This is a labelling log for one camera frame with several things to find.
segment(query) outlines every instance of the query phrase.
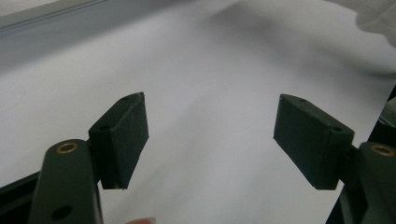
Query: screw hole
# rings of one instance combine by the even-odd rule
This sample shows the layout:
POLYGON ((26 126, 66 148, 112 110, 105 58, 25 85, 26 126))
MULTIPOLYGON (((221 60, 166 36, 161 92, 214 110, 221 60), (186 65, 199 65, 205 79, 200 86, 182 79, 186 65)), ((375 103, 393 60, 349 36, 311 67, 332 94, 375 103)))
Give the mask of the screw hole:
POLYGON ((387 156, 387 157, 392 157, 395 155, 395 152, 387 147, 382 147, 382 146, 373 146, 372 150, 382 156, 387 156))
POLYGON ((107 131, 110 129, 110 125, 103 125, 99 128, 101 131, 107 131))
POLYGON ((52 212, 52 219, 53 220, 64 219, 65 217, 69 216, 71 212, 72 212, 72 206, 64 205, 60 208, 55 209, 52 212))
POLYGON ((59 154, 65 154, 65 153, 72 152, 72 151, 76 150, 77 148, 78 148, 77 143, 68 142, 68 143, 65 143, 65 144, 57 147, 56 152, 58 152, 59 154))

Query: black plastic part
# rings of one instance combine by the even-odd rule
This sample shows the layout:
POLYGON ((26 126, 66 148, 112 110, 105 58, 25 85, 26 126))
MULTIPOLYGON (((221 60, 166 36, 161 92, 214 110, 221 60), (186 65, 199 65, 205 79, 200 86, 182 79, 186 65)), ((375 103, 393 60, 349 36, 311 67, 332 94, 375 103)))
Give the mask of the black plastic part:
POLYGON ((47 150, 29 223, 103 223, 85 141, 67 140, 47 150))
POLYGON ((332 208, 332 212, 327 218, 326 224, 345 224, 339 198, 332 208))
POLYGON ((357 153, 358 150, 355 147, 350 146, 349 151, 341 156, 336 171, 340 180, 345 184, 344 188, 347 188, 349 191, 355 192, 356 194, 361 194, 361 181, 359 180, 358 171, 354 163, 357 153))
POLYGON ((343 220, 346 224, 359 224, 367 211, 367 201, 363 192, 354 192, 344 187, 340 194, 343 220))
POLYGON ((372 133, 370 134, 368 141, 396 147, 396 129, 389 127, 378 120, 373 128, 372 133))
POLYGON ((149 139, 143 92, 118 100, 89 130, 104 189, 127 189, 149 139))
POLYGON ((0 188, 0 223, 27 223, 38 173, 0 188))
POLYGON ((355 164, 368 203, 361 223, 396 223, 396 150, 363 143, 355 164))
POLYGON ((354 132, 305 99, 281 94, 274 139, 315 189, 335 189, 354 132))

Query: white surface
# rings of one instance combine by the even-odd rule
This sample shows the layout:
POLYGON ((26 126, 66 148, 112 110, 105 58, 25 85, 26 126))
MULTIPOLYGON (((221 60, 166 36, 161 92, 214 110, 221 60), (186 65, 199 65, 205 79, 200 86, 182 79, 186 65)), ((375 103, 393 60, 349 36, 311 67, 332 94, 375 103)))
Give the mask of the white surface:
POLYGON ((128 190, 101 192, 106 223, 324 223, 338 192, 272 136, 285 92, 367 139, 396 50, 353 17, 314 0, 108 1, 0 34, 0 186, 144 91, 150 139, 128 190))

